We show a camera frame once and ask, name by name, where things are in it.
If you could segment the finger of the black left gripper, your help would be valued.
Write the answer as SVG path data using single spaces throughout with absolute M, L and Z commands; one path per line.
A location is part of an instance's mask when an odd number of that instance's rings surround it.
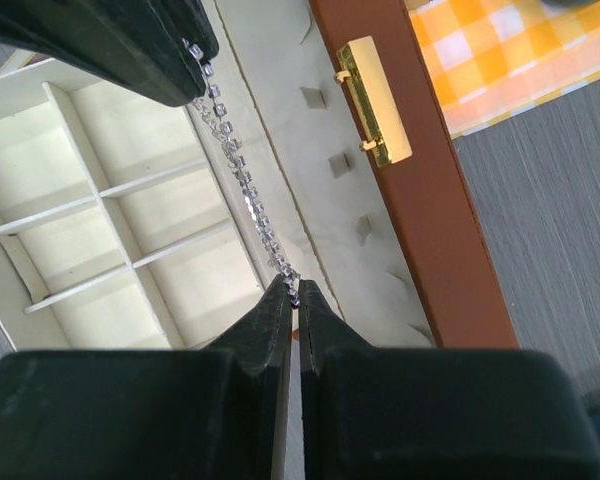
M 206 92 L 219 53 L 199 1 L 0 1 L 0 43 L 49 55 L 169 107 Z

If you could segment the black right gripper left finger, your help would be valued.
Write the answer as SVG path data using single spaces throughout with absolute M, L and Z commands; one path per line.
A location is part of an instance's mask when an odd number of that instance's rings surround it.
M 200 350 L 0 360 L 0 479 L 280 479 L 292 305 L 276 278 Z

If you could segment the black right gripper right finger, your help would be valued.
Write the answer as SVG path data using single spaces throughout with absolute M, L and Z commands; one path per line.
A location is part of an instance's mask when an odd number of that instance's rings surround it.
M 380 348 L 299 287 L 310 479 L 600 479 L 567 374 L 531 350 Z

